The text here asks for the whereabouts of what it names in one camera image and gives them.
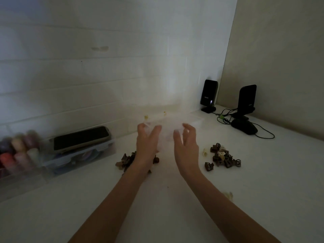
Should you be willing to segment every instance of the white brick wall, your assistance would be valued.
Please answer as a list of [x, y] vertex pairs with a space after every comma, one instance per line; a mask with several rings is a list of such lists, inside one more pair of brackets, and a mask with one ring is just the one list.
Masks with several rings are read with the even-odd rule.
[[198, 109], [236, 1], [0, 0], [0, 137], [101, 124], [121, 136], [134, 116]]

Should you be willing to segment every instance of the human hand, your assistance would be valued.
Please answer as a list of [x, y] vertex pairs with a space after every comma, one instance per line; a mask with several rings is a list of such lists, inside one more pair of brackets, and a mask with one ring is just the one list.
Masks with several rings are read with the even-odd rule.
[[179, 131], [173, 132], [174, 156], [180, 174], [188, 175], [200, 172], [198, 165], [199, 147], [196, 143], [196, 129], [189, 124], [183, 124], [183, 143]]
[[149, 136], [146, 134], [144, 128], [144, 123], [137, 126], [138, 136], [136, 142], [135, 160], [137, 163], [147, 165], [148, 169], [150, 169], [153, 164], [153, 159], [157, 153], [156, 147], [162, 126], [155, 126]]

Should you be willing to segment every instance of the wall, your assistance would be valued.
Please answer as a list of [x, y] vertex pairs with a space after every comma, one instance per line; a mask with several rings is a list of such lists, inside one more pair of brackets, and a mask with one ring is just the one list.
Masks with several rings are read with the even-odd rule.
[[0, 135], [199, 107], [220, 80], [237, 0], [1, 0]]
[[324, 140], [324, 0], [238, 0], [217, 103]]

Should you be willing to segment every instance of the person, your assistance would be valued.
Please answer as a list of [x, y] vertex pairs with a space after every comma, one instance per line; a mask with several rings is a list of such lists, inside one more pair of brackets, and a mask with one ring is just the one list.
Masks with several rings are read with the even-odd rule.
[[[183, 124], [183, 142], [174, 131], [174, 156], [181, 176], [230, 243], [280, 242], [230, 202], [200, 171], [196, 130]], [[148, 136], [144, 124], [137, 127], [136, 157], [116, 186], [73, 235], [69, 243], [114, 242], [129, 208], [156, 155], [162, 129], [156, 126]]]

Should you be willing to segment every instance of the desk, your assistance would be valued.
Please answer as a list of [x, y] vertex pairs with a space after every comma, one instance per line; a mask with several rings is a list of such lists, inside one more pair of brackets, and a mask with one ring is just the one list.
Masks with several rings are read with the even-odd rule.
[[[217, 142], [242, 167], [204, 169], [204, 175], [282, 242], [324, 242], [324, 142], [251, 117], [273, 132], [264, 140], [203, 118], [197, 130], [200, 152]], [[67, 242], [122, 175], [115, 167], [136, 148], [136, 134], [118, 138], [115, 155], [53, 179], [0, 204], [1, 242]], [[227, 242], [180, 176], [173, 144], [142, 184], [116, 242]]]

